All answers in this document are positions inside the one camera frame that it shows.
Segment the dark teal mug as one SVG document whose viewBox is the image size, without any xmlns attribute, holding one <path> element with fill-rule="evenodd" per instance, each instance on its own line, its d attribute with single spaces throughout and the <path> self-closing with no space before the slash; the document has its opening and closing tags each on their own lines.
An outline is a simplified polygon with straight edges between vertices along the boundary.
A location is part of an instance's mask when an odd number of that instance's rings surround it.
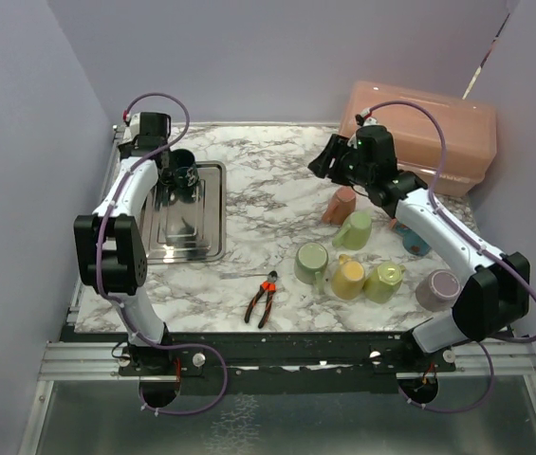
<svg viewBox="0 0 536 455">
<path fill-rule="evenodd" d="M 194 154 L 187 149 L 176 149 L 168 153 L 168 158 L 168 165 L 161 176 L 162 183 L 182 190 L 193 188 L 199 178 Z"/>
</svg>

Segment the pink terracotta mug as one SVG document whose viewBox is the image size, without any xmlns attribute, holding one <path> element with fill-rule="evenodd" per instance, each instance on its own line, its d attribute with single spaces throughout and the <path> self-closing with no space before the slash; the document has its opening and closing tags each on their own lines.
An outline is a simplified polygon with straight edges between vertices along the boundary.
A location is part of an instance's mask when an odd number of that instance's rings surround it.
<svg viewBox="0 0 536 455">
<path fill-rule="evenodd" d="M 327 209 L 322 215 L 322 222 L 341 226 L 353 213 L 357 205 L 357 195 L 351 187 L 338 188 L 331 197 Z"/>
</svg>

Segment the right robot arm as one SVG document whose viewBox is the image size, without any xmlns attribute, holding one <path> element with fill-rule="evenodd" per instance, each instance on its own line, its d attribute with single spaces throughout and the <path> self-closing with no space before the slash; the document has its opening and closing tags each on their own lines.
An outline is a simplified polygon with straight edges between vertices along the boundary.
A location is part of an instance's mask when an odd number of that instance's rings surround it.
<svg viewBox="0 0 536 455">
<path fill-rule="evenodd" d="M 463 288 L 453 308 L 410 330 L 401 363 L 420 371 L 434 352 L 492 337 L 529 309 L 529 263 L 479 239 L 429 192 L 415 173 L 399 169 L 394 139 L 383 126 L 363 126 L 353 140 L 334 134 L 308 168 L 319 178 L 361 186 L 390 217 L 415 232 L 447 264 Z"/>
</svg>

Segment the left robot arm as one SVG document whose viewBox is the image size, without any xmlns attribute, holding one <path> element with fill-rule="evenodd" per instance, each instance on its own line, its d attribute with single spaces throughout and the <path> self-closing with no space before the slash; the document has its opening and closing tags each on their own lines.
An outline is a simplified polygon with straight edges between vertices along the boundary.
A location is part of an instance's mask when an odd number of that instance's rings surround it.
<svg viewBox="0 0 536 455">
<path fill-rule="evenodd" d="M 162 155 L 145 156 L 168 143 L 171 118 L 141 112 L 126 120 L 118 146 L 118 174 L 99 206 L 75 219 L 75 246 L 83 284 L 116 308 L 128 342 L 143 347 L 140 362 L 160 374 L 173 365 L 174 352 L 162 343 L 167 328 L 144 287 L 148 263 L 138 218 L 158 172 L 168 162 Z"/>
</svg>

